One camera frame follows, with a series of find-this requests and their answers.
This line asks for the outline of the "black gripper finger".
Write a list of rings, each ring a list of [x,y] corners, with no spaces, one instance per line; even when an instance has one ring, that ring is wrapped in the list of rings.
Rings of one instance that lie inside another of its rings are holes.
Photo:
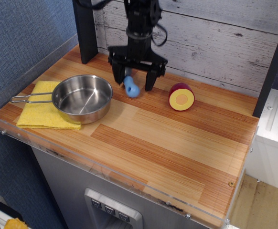
[[[147,71],[146,75],[146,83],[145,83],[145,91],[151,91],[157,78],[158,78],[158,69],[153,68]]]
[[[126,68],[125,64],[120,63],[117,60],[113,60],[111,65],[112,65],[112,71],[116,83],[122,84],[125,78],[125,68]]]

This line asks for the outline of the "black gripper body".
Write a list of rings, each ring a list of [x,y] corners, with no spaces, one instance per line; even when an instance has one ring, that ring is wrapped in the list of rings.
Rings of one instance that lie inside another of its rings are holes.
[[[108,62],[113,60],[125,64],[125,67],[149,71],[158,69],[159,76],[165,74],[167,60],[156,54],[151,48],[153,41],[152,31],[138,33],[127,31],[128,43],[126,46],[109,46]]]

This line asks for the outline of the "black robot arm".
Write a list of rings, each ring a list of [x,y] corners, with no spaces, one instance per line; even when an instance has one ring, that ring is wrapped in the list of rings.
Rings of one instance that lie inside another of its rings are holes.
[[[127,68],[147,72],[145,90],[152,90],[158,77],[165,74],[167,60],[156,54],[152,48],[153,29],[161,19],[162,9],[157,0],[126,0],[124,1],[128,26],[126,46],[109,46],[108,62],[116,83],[121,84],[126,77]]]

